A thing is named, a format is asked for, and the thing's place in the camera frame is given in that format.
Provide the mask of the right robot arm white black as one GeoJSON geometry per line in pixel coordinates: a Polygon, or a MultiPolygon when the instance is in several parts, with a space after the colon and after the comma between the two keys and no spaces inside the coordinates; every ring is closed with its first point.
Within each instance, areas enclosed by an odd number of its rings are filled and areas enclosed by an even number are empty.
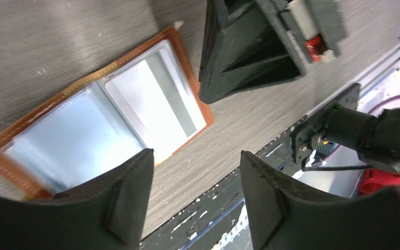
{"type": "MultiPolygon", "coordinates": [[[[350,57],[352,65],[362,63],[363,51],[379,41],[384,25],[370,10],[362,10],[363,25],[371,25],[363,35],[350,29],[347,1],[305,1],[318,29],[306,39],[286,1],[209,1],[199,71],[199,97],[212,104],[234,94],[254,91],[260,94],[284,85],[285,97],[275,96],[277,104],[298,105],[300,93],[292,83],[309,80],[307,66],[316,57],[333,51],[335,63],[320,66],[315,77],[324,86],[339,83],[345,71],[341,60],[350,57]]],[[[400,171],[400,129],[392,128],[397,113],[386,111],[381,118],[356,110],[359,83],[351,84],[341,95],[316,113],[296,124],[295,130],[275,140],[272,166],[285,171],[306,166],[310,154],[327,140],[353,149],[367,167],[400,171]]]]}

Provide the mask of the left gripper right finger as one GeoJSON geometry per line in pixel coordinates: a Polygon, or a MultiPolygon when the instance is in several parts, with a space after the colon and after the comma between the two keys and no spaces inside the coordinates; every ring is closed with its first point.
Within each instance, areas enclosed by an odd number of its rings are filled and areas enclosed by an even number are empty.
{"type": "Polygon", "coordinates": [[[400,186],[348,199],[241,153],[254,249],[400,249],[400,186]]]}

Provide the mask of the grey credit card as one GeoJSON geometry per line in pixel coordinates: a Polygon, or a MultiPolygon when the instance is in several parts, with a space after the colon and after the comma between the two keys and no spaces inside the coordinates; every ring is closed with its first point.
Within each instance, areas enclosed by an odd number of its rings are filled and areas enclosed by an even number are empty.
{"type": "Polygon", "coordinates": [[[159,164],[206,127],[175,52],[163,41],[112,74],[104,89],[159,164]]]}

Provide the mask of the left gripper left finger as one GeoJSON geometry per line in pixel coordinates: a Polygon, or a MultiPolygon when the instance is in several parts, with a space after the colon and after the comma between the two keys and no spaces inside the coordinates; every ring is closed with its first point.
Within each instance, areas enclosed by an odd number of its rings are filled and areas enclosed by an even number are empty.
{"type": "Polygon", "coordinates": [[[153,174],[147,148],[51,199],[0,197],[0,249],[139,249],[153,174]]]}

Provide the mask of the brown leather card holder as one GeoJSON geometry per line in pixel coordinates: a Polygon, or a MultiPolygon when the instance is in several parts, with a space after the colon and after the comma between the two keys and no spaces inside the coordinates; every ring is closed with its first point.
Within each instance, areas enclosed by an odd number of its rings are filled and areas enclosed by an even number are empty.
{"type": "Polygon", "coordinates": [[[116,168],[147,148],[103,86],[112,74],[163,41],[174,50],[206,119],[206,127],[198,134],[203,132],[214,117],[210,107],[199,99],[200,84],[180,33],[176,27],[169,27],[72,83],[1,132],[0,175],[30,198],[48,198],[116,168]]]}

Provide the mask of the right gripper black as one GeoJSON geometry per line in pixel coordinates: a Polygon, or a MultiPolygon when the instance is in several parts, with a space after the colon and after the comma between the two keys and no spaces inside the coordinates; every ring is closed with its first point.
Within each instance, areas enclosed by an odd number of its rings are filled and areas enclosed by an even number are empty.
{"type": "Polygon", "coordinates": [[[328,63],[347,38],[338,1],[208,1],[199,98],[295,81],[305,63],[328,63]]]}

